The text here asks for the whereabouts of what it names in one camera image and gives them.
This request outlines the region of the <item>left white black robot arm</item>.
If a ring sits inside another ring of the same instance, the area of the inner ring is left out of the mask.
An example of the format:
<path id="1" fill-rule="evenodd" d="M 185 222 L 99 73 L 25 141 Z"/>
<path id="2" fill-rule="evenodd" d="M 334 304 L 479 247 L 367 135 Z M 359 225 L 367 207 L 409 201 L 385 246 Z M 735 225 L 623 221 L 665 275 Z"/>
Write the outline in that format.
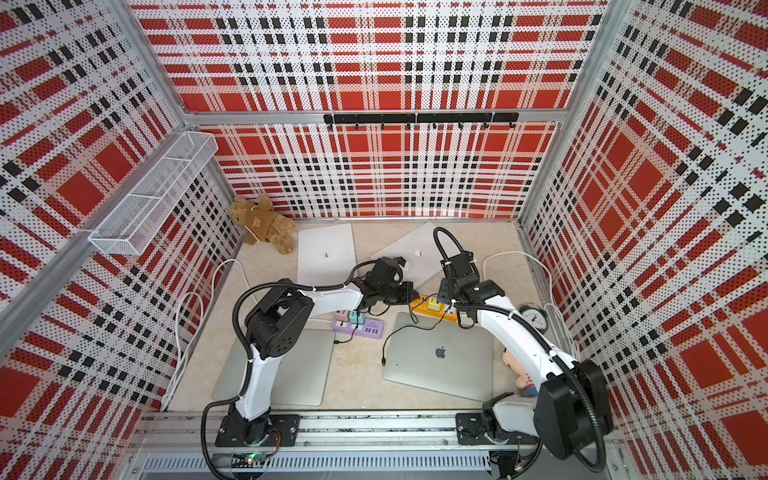
<path id="1" fill-rule="evenodd" d="M 280 279 L 251 287 L 232 310 L 232 325 L 246 360 L 241 387 L 226 400 L 208 404 L 201 416 L 201 446 L 208 449 L 207 419 L 214 407 L 226 406 L 215 445 L 291 447 L 300 417 L 273 415 L 271 394 L 282 358 L 296 345 L 310 317 L 336 311 L 367 309 L 379 302 L 408 305 L 418 293 L 404 279 L 406 260 L 380 257 L 352 268 L 336 284 L 311 286 Z"/>

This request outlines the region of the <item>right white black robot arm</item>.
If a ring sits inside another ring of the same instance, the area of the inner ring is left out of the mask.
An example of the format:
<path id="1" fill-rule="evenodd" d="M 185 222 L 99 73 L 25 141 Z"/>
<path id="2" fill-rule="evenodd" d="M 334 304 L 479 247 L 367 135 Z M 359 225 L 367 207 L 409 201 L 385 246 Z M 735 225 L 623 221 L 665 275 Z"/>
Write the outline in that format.
<path id="1" fill-rule="evenodd" d="M 575 457 L 603 472 L 613 419 L 600 368 L 574 359 L 530 325 L 495 282 L 480 279 L 471 252 L 445 257 L 441 266 L 447 303 L 493 335 L 538 392 L 533 399 L 504 394 L 485 402 L 478 434 L 494 442 L 532 436 L 556 458 Z"/>

